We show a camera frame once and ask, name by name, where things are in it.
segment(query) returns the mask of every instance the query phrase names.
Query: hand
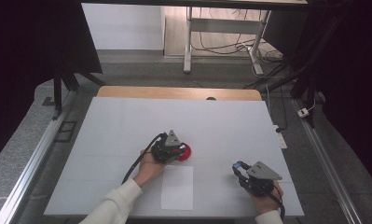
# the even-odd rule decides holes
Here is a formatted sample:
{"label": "hand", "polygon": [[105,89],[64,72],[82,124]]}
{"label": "hand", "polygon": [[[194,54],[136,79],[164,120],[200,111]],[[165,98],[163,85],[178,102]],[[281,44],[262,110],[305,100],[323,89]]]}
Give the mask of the hand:
{"label": "hand", "polygon": [[148,149],[147,153],[144,155],[143,159],[139,164],[139,173],[133,179],[139,187],[144,186],[148,181],[159,176],[163,172],[165,164],[156,162],[153,155],[151,155],[151,148]]}
{"label": "hand", "polygon": [[[281,195],[283,196],[283,191],[281,187],[279,186],[279,183],[277,180],[273,180],[273,185],[276,187],[276,189],[273,189],[271,194],[275,196],[279,201],[281,200]],[[255,203],[255,209],[259,214],[264,214],[273,210],[278,210],[279,205],[275,203],[270,197],[255,197],[253,194],[249,193],[249,195],[252,197],[253,202]]]}

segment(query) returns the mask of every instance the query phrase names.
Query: white table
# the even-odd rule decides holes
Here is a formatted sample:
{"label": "white table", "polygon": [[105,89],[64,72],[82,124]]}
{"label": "white table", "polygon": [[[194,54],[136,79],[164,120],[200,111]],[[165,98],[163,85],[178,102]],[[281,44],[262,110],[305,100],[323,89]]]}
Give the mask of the white table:
{"label": "white table", "polygon": [[93,99],[45,215],[87,215],[120,185],[140,150],[170,129],[193,150],[188,161],[177,164],[194,167],[193,210],[161,209],[160,176],[144,188],[131,217],[256,215],[232,173],[239,160],[262,161],[279,173],[286,215],[303,216],[265,102],[113,97]]}

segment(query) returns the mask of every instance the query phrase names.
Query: red ball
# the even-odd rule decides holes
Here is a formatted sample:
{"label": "red ball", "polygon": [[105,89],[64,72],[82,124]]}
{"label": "red ball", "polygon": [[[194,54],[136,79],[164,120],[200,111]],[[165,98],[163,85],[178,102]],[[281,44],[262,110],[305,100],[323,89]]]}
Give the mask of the red ball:
{"label": "red ball", "polygon": [[179,157],[179,159],[177,159],[179,161],[186,161],[191,156],[191,147],[189,147],[189,145],[187,145],[186,143],[185,143],[185,146],[186,146],[186,152],[181,157]]}

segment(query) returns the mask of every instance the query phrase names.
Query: wooden board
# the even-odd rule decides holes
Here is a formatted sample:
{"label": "wooden board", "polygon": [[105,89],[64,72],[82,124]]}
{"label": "wooden board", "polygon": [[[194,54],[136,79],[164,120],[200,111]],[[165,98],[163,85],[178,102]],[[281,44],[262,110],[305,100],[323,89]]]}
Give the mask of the wooden board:
{"label": "wooden board", "polygon": [[216,100],[227,101],[232,100],[261,101],[261,95],[256,90],[197,89],[168,87],[104,86],[99,89],[97,96],[187,100],[206,100],[208,97],[214,97]]}

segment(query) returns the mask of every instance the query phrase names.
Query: person's left hand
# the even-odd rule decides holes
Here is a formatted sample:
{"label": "person's left hand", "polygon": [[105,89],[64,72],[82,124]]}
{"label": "person's left hand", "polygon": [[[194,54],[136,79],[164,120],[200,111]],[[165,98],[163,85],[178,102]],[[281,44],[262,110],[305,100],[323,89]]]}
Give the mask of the person's left hand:
{"label": "person's left hand", "polygon": [[150,180],[156,178],[163,172],[165,164],[159,163],[154,160],[153,155],[151,155],[151,148],[148,149],[147,153],[144,155],[143,159],[139,164],[139,173],[133,179],[139,187],[144,186]]}

